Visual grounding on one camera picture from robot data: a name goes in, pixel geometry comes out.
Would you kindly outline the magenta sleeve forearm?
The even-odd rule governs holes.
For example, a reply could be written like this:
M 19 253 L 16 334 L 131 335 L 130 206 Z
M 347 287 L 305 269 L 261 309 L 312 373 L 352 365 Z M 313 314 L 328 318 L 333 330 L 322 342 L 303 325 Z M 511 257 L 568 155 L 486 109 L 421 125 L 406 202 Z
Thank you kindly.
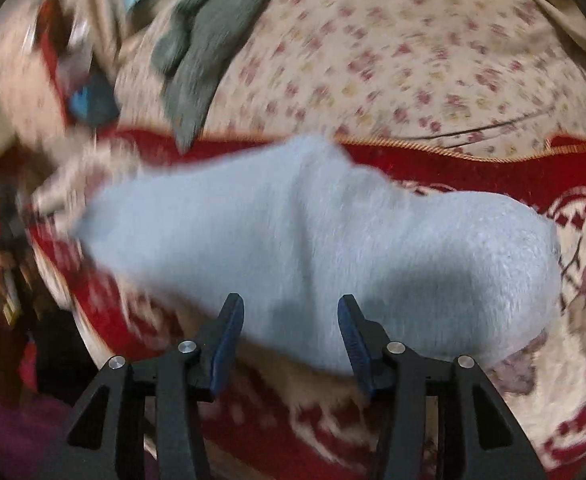
M 0 312 L 0 474 L 5 479 L 35 477 L 70 411 L 62 401 L 24 384 L 24 347 Z

